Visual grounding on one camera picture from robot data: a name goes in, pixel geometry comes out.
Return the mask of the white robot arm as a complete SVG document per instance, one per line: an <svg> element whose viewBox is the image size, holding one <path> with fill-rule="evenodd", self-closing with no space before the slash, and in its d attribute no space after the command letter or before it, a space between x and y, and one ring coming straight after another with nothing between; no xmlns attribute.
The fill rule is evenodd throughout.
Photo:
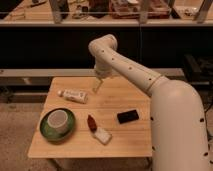
<svg viewBox="0 0 213 171"><path fill-rule="evenodd" d="M117 40L105 35L88 45L97 78L113 70L150 97L152 171L211 171L207 126L198 92L117 52Z"/></svg>

